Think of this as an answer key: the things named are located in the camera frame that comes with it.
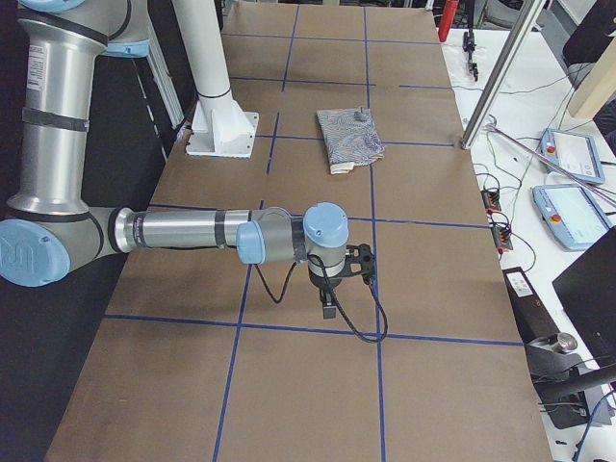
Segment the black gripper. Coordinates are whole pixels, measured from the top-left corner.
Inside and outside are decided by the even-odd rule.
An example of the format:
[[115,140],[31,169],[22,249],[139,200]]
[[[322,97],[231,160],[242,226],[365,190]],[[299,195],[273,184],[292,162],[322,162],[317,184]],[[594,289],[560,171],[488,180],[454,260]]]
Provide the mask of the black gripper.
[[325,320],[335,319],[337,305],[333,295],[328,290],[336,288],[344,278],[355,276],[356,272],[351,269],[350,263],[344,262],[323,269],[315,259],[308,261],[308,269],[310,281],[320,289],[322,317]]

